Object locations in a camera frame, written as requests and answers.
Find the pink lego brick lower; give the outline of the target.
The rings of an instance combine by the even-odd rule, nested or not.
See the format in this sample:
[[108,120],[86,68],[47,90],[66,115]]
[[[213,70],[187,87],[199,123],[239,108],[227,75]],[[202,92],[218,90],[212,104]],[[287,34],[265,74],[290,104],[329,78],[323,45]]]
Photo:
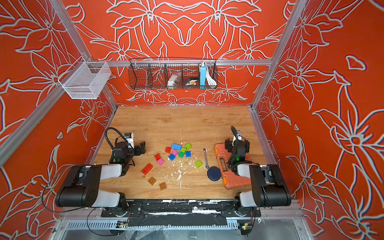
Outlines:
[[157,163],[161,166],[164,164],[164,160],[160,158],[157,160]]

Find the brown lego plate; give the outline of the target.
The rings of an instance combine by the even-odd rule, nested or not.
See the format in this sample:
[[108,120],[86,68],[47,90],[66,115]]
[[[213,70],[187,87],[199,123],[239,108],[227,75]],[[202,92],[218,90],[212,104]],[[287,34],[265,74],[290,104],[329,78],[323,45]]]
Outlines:
[[159,184],[160,190],[163,191],[167,188],[167,184],[165,182]]
[[151,178],[149,178],[148,183],[153,186],[156,183],[156,181],[157,180],[154,177],[151,177]]

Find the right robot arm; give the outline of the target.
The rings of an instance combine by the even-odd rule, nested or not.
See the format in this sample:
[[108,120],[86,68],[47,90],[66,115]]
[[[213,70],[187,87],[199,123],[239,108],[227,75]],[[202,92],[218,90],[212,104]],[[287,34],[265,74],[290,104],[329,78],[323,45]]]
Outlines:
[[225,150],[231,154],[227,169],[235,176],[249,179],[251,183],[250,191],[237,193],[233,209],[239,211],[290,206],[292,197],[279,166],[260,165],[247,160],[249,148],[250,143],[246,139],[235,137],[234,140],[225,141]]

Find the long red lego brick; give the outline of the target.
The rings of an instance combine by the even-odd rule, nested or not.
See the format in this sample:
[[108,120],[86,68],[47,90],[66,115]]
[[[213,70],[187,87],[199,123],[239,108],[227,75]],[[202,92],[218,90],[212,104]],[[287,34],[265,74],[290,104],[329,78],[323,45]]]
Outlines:
[[153,165],[152,165],[152,164],[147,164],[147,165],[141,170],[141,172],[143,173],[143,175],[146,176],[152,169],[153,169]]

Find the brown lego plate left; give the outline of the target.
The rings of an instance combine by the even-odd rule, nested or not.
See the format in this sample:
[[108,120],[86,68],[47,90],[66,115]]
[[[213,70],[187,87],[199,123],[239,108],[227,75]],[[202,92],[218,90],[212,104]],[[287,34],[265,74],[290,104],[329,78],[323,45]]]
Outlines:
[[153,186],[156,183],[156,181],[157,180],[154,177],[151,177],[151,178],[149,178],[148,183]]

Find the lime lego brick lone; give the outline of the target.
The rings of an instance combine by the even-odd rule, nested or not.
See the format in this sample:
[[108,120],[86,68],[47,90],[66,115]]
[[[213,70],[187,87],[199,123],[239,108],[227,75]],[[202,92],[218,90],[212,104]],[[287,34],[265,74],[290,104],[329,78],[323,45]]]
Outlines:
[[195,165],[196,165],[197,168],[199,168],[199,167],[201,167],[203,164],[202,164],[201,161],[198,160],[198,161],[195,162]]

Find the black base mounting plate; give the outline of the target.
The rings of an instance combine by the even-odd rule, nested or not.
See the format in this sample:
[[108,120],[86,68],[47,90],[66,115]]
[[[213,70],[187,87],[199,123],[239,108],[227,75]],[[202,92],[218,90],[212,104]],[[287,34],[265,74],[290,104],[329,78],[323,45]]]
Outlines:
[[127,210],[102,208],[102,218],[128,221],[129,227],[230,227],[253,223],[258,207],[241,207],[234,199],[128,199]]

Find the brown lego plate right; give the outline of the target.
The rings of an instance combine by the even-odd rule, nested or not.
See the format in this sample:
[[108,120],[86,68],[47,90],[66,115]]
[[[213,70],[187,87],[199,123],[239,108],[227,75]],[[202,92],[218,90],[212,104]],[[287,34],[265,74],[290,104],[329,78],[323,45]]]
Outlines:
[[167,184],[165,182],[159,184],[160,190],[163,191],[167,188]]

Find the clear plastic wall bin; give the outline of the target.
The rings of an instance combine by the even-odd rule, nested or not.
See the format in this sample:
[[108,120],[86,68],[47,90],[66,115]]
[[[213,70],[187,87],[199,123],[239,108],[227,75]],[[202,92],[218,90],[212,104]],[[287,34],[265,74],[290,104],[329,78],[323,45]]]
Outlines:
[[60,80],[60,85],[71,99],[96,100],[110,76],[107,62],[79,62]]

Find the clear bag in basket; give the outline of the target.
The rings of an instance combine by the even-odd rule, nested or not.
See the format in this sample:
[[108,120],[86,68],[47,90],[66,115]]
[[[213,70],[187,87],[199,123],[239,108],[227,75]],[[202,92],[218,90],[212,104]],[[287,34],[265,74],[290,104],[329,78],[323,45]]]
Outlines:
[[178,87],[181,79],[182,79],[182,73],[173,74],[168,80],[167,89],[175,90]]

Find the light blue long lego brick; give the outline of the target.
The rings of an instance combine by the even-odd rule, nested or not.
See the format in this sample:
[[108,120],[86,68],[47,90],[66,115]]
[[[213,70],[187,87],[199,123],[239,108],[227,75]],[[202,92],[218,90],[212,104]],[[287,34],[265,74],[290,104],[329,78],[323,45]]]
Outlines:
[[182,145],[179,145],[179,144],[172,144],[172,149],[173,150],[177,150],[177,151],[180,151],[182,149]]

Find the dark blue round disc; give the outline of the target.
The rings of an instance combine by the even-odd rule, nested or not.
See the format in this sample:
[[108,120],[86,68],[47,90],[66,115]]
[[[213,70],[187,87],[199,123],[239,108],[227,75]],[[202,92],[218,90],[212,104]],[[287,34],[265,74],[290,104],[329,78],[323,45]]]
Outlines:
[[221,171],[218,167],[210,167],[207,170],[207,176],[208,176],[209,180],[211,180],[213,182],[220,180],[222,177]]

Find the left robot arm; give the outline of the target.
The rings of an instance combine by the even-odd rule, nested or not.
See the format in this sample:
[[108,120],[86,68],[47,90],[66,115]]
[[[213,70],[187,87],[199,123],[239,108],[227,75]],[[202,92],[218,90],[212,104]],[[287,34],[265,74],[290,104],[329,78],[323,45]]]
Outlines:
[[146,143],[141,142],[134,148],[119,142],[113,150],[114,160],[105,165],[73,166],[56,195],[57,207],[66,208],[105,208],[110,215],[124,217],[129,207],[124,193],[100,190],[102,180],[125,176],[133,157],[146,152]]

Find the black object in basket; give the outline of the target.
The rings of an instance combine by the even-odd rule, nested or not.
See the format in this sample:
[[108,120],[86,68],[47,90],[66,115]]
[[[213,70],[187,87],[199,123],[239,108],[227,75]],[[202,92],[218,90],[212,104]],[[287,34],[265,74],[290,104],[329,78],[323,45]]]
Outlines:
[[185,81],[183,81],[182,86],[188,87],[188,86],[198,86],[200,82],[199,78],[187,78]]

